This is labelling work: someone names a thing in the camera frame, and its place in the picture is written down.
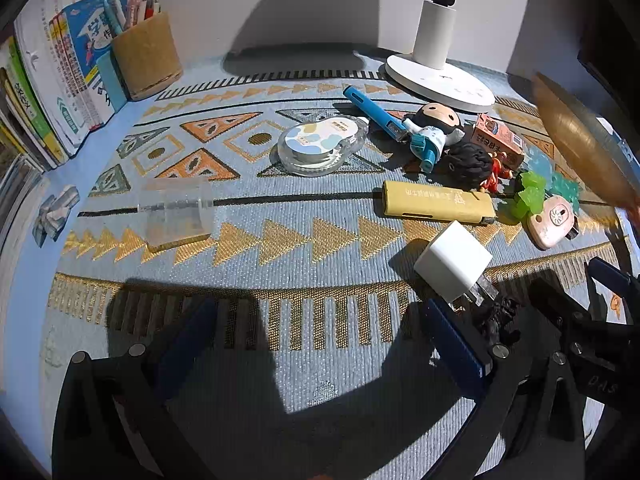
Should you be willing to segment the white charger cube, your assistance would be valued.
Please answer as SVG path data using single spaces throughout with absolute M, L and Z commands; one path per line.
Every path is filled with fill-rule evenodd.
M 452 304 L 469 292 L 491 263 L 492 255 L 460 222 L 440 231 L 416 259 L 413 270 Z

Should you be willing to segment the teal gummy toy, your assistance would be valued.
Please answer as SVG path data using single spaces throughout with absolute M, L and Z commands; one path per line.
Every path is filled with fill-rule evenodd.
M 551 159 L 535 145 L 527 148 L 524 162 L 529 171 L 544 178 L 546 181 L 544 189 L 547 194 L 562 196 L 572 205 L 574 214 L 578 214 L 580 187 L 576 181 L 555 170 Z

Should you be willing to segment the row of books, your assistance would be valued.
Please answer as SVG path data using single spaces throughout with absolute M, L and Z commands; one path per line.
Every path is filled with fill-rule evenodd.
M 127 103 L 112 41 L 126 0 L 1 0 L 1 128 L 40 171 Z

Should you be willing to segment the white desk lamp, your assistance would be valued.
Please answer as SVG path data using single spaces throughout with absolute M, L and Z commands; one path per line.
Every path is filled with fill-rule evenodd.
M 385 71 L 405 89 L 467 113 L 484 113 L 495 96 L 472 74 L 447 62 L 456 21 L 456 0 L 424 0 L 409 54 L 386 58 Z

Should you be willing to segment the round correction tape dispenser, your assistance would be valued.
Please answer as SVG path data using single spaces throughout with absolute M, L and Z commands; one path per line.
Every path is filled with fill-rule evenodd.
M 280 135 L 277 155 L 288 174 L 314 178 L 333 174 L 356 154 L 366 140 L 359 119 L 333 116 L 305 122 Z

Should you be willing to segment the patterned woven table mat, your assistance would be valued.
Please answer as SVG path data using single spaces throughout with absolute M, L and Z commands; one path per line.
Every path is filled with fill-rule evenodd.
M 427 333 L 440 298 L 413 265 L 452 221 L 387 217 L 382 186 L 458 188 L 430 174 L 343 96 L 354 86 L 401 122 L 420 101 L 377 68 L 313 60 L 189 70 L 128 129 L 80 208 L 43 327 L 42 412 L 57 479 L 582 478 L 602 402 L 580 393 L 559 331 L 529 301 L 543 278 L 593 321 L 630 304 L 588 274 L 594 257 L 639 269 L 630 226 L 578 184 L 576 226 L 541 250 L 511 214 L 516 178 L 488 194 L 496 220 L 461 223 L 492 255 L 449 304 L 484 339 L 482 400 L 462 396 Z M 277 143 L 333 116 L 367 126 L 333 174 L 288 174 Z M 150 252 L 139 193 L 209 180 L 210 237 Z M 215 339 L 176 396 L 160 356 L 206 298 Z

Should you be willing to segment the pens in holder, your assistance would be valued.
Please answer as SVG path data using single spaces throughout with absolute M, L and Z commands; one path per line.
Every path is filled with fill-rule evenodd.
M 103 0 L 102 6 L 113 37 L 162 12 L 160 0 Z

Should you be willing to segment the pink tape measure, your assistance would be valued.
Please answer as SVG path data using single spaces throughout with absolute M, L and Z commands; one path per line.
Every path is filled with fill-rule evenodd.
M 564 197 L 552 195 L 544 200 L 541 212 L 528 216 L 525 225 L 535 246 L 547 250 L 570 235 L 576 226 L 576 214 Z

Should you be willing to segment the black-haired small figure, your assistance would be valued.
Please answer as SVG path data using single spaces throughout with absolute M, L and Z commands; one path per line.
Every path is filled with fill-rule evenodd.
M 440 161 L 465 191 L 496 194 L 501 180 L 514 178 L 514 171 L 506 166 L 506 152 L 488 152 L 473 142 L 451 145 Z

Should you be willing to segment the amber ribbed glass plate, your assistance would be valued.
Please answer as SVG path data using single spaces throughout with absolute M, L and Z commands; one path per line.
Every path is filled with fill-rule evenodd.
M 587 188 L 611 206 L 639 210 L 639 167 L 625 143 L 559 84 L 538 73 L 533 94 L 544 128 Z

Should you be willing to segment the green toy frog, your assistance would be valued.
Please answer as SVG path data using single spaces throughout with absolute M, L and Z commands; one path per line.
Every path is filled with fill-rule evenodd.
M 539 214 L 544 209 L 544 192 L 546 179 L 543 176 L 533 171 L 519 174 L 511 204 L 512 217 L 523 220 L 530 214 Z

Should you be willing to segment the big-head doll figure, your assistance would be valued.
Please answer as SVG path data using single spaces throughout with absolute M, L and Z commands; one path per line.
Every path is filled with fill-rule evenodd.
M 457 144 L 464 137 L 458 114 L 440 103 L 423 105 L 401 123 L 408 131 L 410 151 L 420 160 L 424 174 L 432 172 L 445 148 Z

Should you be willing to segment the blue utility knife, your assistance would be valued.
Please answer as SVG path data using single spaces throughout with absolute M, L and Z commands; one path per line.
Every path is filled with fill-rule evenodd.
M 385 131 L 394 141 L 402 143 L 408 136 L 408 130 L 402 122 L 383 110 L 382 107 L 375 104 L 367 96 L 361 93 L 354 86 L 347 86 L 343 90 L 343 96 L 349 99 L 352 104 L 356 105 L 367 118 L 375 122 L 383 131 Z

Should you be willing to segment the yellow rectangular lighter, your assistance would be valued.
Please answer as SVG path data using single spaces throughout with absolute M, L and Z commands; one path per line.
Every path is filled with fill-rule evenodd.
M 382 197 L 387 217 L 457 221 L 474 226 L 487 226 L 496 220 L 491 197 L 484 192 L 385 181 Z

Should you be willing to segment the cork pen holder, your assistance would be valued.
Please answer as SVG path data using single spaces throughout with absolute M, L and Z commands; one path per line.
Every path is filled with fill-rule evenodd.
M 154 96 L 183 74 L 167 12 L 125 30 L 112 40 L 111 47 L 133 101 Z

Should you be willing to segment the clear plastic cup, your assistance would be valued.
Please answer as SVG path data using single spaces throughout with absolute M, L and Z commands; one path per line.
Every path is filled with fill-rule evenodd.
M 213 188 L 204 177 L 149 180 L 138 203 L 149 251 L 161 252 L 210 237 L 214 208 Z

